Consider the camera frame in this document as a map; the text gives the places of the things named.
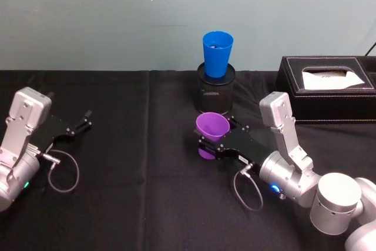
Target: white tissue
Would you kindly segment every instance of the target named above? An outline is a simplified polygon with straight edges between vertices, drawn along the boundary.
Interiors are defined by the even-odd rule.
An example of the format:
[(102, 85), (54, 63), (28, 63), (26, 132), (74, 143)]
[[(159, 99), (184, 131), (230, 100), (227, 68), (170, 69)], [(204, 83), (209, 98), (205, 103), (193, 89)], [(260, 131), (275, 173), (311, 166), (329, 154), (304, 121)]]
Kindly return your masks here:
[(349, 86), (364, 83), (354, 72), (350, 71), (302, 73), (304, 89), (309, 90), (345, 89)]

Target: black tablecloth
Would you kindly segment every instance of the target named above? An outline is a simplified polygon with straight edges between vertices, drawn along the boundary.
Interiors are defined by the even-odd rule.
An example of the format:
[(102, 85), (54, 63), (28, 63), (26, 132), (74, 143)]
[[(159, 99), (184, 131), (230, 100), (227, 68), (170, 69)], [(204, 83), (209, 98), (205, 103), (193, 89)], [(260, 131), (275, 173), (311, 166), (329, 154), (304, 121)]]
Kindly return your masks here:
[[(231, 112), (271, 147), (259, 101), (274, 90), (275, 78), (238, 72)], [(93, 111), (92, 130), (70, 148), (80, 166), (77, 189), (53, 191), (44, 164), (0, 214), (0, 250), (332, 251), (344, 250), (357, 227), (326, 236), (312, 226), (308, 209), (278, 199), (260, 182), (264, 209), (246, 211), (231, 188), (237, 164), (197, 154), (195, 72), (3, 71), (0, 80), (0, 119), (24, 86), (54, 92), (51, 113), (68, 122)], [(297, 133), (317, 173), (376, 181), (376, 125), (298, 125)], [(69, 186), (74, 174), (63, 169), (60, 184)], [(241, 181), (240, 189), (257, 205), (251, 184)]]

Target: mesh cylinder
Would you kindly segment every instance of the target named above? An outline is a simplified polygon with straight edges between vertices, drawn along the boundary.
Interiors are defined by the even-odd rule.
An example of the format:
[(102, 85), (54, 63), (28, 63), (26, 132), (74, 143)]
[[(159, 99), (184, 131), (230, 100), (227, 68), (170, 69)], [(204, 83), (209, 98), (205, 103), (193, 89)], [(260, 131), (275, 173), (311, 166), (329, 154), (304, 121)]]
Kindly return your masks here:
[(199, 90), (196, 95), (196, 108), (199, 112), (228, 113), (233, 105), (235, 69), (230, 64), (221, 78), (211, 78), (205, 74), (204, 63), (197, 69)]

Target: plastic cup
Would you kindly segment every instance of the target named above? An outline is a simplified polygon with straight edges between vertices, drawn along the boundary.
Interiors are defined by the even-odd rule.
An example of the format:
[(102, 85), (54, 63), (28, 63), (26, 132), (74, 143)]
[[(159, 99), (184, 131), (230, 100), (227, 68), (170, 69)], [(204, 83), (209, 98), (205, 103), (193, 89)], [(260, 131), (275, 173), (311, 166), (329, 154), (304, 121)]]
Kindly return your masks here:
[(221, 78), (227, 71), (234, 39), (227, 32), (208, 32), (203, 37), (205, 73)]
[[(230, 123), (224, 116), (218, 113), (206, 112), (197, 117), (196, 129), (205, 138), (217, 142), (230, 130)], [(199, 154), (204, 159), (215, 159), (214, 155), (202, 149), (199, 149)]]

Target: tissue box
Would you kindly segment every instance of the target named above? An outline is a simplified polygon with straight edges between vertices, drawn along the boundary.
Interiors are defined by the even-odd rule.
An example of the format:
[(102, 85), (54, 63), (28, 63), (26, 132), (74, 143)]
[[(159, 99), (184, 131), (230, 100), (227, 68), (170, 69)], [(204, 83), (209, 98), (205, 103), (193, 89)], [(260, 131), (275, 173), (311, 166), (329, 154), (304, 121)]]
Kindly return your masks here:
[(376, 63), (356, 56), (284, 56), (276, 90), (288, 93), (297, 123), (374, 123), (375, 83), (362, 65), (372, 66), (370, 60)]

